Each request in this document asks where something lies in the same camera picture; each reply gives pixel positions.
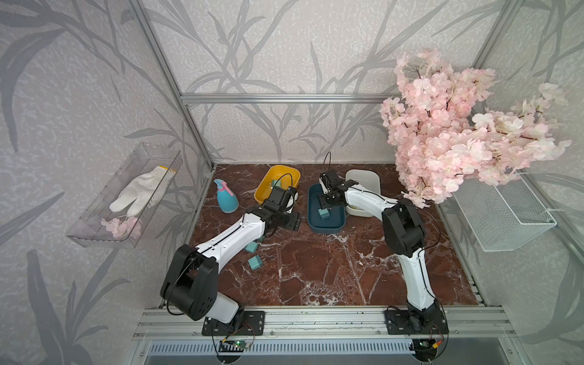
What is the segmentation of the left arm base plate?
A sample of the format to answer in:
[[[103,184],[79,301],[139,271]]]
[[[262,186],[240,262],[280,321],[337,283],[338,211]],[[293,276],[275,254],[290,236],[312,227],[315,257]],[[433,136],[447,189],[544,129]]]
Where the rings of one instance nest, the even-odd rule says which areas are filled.
[[[206,318],[202,328],[203,336],[263,335],[266,312],[244,310],[237,313],[231,322],[223,323],[217,319]]]

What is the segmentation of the right circuit board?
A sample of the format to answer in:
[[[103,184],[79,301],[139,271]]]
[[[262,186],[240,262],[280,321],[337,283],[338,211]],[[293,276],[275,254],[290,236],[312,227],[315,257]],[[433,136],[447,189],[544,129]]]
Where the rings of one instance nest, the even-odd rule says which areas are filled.
[[[412,349],[415,352],[434,352],[442,345],[443,340],[433,339],[414,339],[412,342]]]

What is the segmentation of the circuit board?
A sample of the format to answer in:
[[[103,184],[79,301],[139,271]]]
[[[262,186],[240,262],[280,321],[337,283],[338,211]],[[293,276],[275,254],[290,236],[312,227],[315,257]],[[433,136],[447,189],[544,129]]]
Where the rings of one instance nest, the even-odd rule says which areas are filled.
[[[243,353],[244,351],[249,351],[254,342],[248,342],[244,340],[225,340],[219,344],[219,352],[225,353]]]
[[[434,352],[442,345],[443,340],[433,339],[414,339],[412,342],[412,349],[415,352]]]

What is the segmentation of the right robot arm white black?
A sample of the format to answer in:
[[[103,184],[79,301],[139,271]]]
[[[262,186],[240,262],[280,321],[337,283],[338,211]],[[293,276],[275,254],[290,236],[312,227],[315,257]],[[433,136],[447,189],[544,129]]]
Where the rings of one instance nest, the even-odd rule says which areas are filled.
[[[407,308],[388,307],[386,328],[390,335],[448,335],[447,317],[430,285],[425,260],[427,232],[413,202],[375,193],[358,182],[340,178],[335,170],[321,173],[322,208],[354,206],[378,218],[384,238],[397,255],[407,289]]]

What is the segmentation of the yellow plastic storage box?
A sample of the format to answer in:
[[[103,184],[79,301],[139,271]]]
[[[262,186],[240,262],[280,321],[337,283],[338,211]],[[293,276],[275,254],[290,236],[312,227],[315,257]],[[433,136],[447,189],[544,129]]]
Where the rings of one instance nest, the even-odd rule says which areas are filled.
[[[274,186],[286,190],[289,186],[297,188],[300,182],[301,172],[293,167],[284,165],[275,165],[269,169],[261,183],[259,184],[254,199],[262,204],[267,199]]]

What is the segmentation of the white work glove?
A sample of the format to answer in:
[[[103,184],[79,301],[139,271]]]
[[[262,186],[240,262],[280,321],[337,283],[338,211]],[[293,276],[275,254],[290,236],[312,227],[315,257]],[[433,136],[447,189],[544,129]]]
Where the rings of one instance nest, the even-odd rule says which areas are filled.
[[[146,208],[157,205],[176,176],[176,170],[163,166],[134,178],[109,205],[112,212],[127,209],[127,216],[138,216]]]

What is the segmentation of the white plastic storage box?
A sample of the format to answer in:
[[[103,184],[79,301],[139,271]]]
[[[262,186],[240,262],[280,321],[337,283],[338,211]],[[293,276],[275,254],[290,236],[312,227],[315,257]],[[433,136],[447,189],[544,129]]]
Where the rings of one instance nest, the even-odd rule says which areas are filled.
[[[381,182],[377,173],[371,170],[349,170],[345,179],[352,179],[358,182],[363,188],[368,189],[374,193],[381,194]],[[373,217],[372,214],[362,210],[354,205],[348,205],[345,211],[350,216],[355,217]]]

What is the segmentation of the pink cherry blossom tree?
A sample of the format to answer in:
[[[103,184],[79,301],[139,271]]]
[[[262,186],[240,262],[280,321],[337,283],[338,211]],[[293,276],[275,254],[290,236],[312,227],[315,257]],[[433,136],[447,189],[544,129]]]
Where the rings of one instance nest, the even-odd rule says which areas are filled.
[[[502,186],[536,161],[554,161],[570,147],[557,141],[545,114],[565,103],[557,85],[544,83],[535,97],[511,111],[474,106],[491,94],[491,68],[455,71],[437,50],[402,54],[395,65],[398,97],[383,101],[380,115],[395,147],[403,196],[418,208],[452,197],[467,179]]]

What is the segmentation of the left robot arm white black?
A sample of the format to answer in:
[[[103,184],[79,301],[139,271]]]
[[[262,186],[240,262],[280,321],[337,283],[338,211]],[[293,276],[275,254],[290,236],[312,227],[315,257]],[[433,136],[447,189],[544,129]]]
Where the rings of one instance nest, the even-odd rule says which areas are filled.
[[[301,214],[294,211],[296,188],[275,187],[260,205],[246,209],[242,217],[216,237],[196,247],[186,244],[174,254],[160,295],[165,304],[192,320],[214,319],[234,329],[243,321],[244,306],[219,292],[219,274],[240,251],[269,231],[297,231]]]

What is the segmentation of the clear acrylic wall shelf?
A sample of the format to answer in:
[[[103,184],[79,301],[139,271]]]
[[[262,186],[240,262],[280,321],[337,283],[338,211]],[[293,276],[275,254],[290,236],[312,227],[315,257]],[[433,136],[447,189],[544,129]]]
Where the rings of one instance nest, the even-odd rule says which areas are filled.
[[[134,248],[182,165],[178,149],[138,144],[66,237],[83,247]]]

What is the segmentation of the small pink flower sprig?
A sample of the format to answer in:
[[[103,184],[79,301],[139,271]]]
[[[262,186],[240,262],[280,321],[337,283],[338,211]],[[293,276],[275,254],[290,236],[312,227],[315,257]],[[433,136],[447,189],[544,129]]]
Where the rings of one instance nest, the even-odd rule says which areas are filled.
[[[105,227],[106,231],[111,233],[115,240],[126,240],[131,238],[139,240],[142,236],[141,220],[135,216],[119,216],[110,221],[100,220],[100,224]]]

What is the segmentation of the dark teal storage box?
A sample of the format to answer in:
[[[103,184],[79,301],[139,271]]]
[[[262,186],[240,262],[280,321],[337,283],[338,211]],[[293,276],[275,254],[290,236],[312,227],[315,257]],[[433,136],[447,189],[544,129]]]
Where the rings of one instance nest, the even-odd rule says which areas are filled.
[[[346,224],[345,208],[336,206],[328,210],[328,217],[322,216],[319,196],[322,187],[318,183],[311,185],[308,190],[307,222],[310,229],[316,234],[337,234]]]

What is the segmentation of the aluminium front rail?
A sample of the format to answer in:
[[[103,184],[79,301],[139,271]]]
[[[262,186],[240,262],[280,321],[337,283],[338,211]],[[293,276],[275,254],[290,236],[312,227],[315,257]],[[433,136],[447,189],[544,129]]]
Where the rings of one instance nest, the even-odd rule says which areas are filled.
[[[257,339],[413,339],[420,335],[390,335],[385,307],[252,307],[266,313]],[[516,331],[502,307],[446,306],[450,339],[515,338]],[[173,316],[165,310],[145,310],[132,340],[198,340],[205,320]]]

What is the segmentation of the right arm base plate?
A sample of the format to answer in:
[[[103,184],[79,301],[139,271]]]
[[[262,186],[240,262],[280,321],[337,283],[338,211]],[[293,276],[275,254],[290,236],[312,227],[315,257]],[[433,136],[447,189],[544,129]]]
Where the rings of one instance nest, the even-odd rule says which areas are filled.
[[[445,337],[450,334],[447,318],[441,310],[430,308],[417,310],[388,309],[384,312],[385,325],[389,335],[435,335]]]

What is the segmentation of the left circuit board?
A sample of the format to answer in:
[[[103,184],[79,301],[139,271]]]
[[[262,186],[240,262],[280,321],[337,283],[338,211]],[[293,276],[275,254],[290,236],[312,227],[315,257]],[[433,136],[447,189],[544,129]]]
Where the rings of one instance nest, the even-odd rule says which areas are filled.
[[[219,352],[225,353],[243,353],[244,351],[249,351],[254,342],[248,342],[244,340],[225,340],[219,344]]]

